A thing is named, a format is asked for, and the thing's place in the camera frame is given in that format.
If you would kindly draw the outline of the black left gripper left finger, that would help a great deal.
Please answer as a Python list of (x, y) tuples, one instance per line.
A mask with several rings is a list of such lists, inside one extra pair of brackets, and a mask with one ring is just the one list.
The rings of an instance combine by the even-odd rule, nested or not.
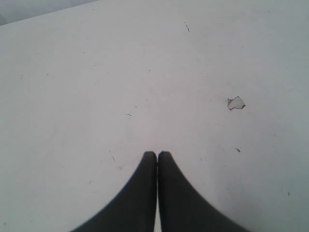
[(121, 191), (75, 232), (153, 232), (157, 203), (157, 158), (146, 151)]

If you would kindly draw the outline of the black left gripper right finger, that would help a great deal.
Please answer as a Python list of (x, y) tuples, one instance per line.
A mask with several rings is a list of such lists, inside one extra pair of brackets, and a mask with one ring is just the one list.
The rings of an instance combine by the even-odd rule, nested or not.
[(189, 183), (172, 155), (162, 151), (157, 161), (157, 185), (161, 231), (245, 232), (220, 213)]

